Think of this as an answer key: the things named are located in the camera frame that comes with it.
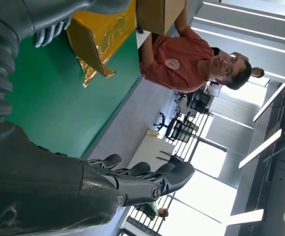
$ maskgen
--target man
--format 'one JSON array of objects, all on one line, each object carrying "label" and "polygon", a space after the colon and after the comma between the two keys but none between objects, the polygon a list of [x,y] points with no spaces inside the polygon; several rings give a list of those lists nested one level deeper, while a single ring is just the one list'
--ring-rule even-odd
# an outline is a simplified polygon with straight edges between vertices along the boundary
[{"label": "man", "polygon": [[205,40],[187,23],[187,0],[175,21],[180,37],[150,35],[142,45],[141,73],[146,79],[179,92],[196,91],[207,81],[239,89],[251,75],[249,62],[229,55],[214,56]]},{"label": "man", "polygon": [[146,203],[142,205],[138,205],[135,207],[136,210],[143,211],[146,216],[150,218],[150,220],[154,220],[156,216],[164,218],[166,220],[166,217],[169,216],[169,211],[165,208],[158,209],[156,202]]},{"label": "man", "polygon": [[[220,50],[219,48],[212,48],[213,50],[213,54],[215,56],[217,56],[217,55],[222,55],[222,54],[227,54],[226,52],[224,52],[222,50]],[[237,58],[242,58],[243,60],[246,60],[246,61],[249,61],[249,58],[244,56],[244,55],[242,55],[240,53],[233,53],[233,55],[237,57]],[[253,67],[252,68],[252,76],[253,77],[256,77],[256,78],[262,78],[262,76],[265,75],[265,71],[262,68],[259,68],[259,67]]]}]

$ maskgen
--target round logo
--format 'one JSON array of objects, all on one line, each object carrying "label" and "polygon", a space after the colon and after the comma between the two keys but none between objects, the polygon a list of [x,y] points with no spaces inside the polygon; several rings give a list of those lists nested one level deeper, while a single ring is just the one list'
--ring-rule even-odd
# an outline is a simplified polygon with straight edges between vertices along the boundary
[{"label": "round logo", "polygon": [[158,185],[153,187],[153,189],[152,190],[152,198],[153,200],[158,200],[161,196],[161,194],[161,191]]},{"label": "round logo", "polygon": [[170,69],[177,70],[179,68],[179,62],[176,59],[167,59],[166,60],[166,66]]}]

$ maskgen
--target cardboard box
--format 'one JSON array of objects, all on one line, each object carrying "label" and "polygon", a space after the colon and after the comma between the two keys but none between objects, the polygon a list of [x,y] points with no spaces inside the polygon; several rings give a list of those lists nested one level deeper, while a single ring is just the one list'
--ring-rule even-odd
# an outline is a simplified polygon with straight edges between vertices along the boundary
[{"label": "cardboard box", "polygon": [[157,33],[166,34],[185,6],[184,0],[138,0],[138,27]]},{"label": "cardboard box", "polygon": [[126,11],[116,15],[86,11],[73,15],[67,35],[84,72],[84,86],[97,72],[106,78],[115,74],[105,63],[135,30],[135,10],[136,0],[132,0]]}]

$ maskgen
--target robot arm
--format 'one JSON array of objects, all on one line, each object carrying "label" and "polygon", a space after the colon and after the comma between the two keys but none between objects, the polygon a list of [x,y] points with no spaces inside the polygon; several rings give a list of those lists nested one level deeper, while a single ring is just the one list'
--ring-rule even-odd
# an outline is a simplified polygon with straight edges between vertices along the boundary
[{"label": "robot arm", "polygon": [[130,1],[0,0],[0,236],[107,223],[119,207],[155,201],[192,176],[189,163],[170,173],[149,173],[147,179],[113,172],[104,167],[117,166],[118,159],[88,163],[51,153],[4,119],[11,113],[4,96],[12,91],[7,77],[14,71],[21,40],[62,21],[59,27],[64,27],[76,11],[112,14]]}]

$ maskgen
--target green table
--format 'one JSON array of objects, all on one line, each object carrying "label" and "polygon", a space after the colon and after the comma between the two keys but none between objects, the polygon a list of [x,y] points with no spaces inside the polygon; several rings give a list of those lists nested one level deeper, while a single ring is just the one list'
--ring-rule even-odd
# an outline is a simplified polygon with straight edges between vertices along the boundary
[{"label": "green table", "polygon": [[53,152],[81,157],[103,130],[139,76],[136,32],[108,65],[116,74],[95,76],[82,86],[83,72],[65,34],[45,48],[20,44],[17,72],[10,77],[13,105],[8,117],[29,138]]}]

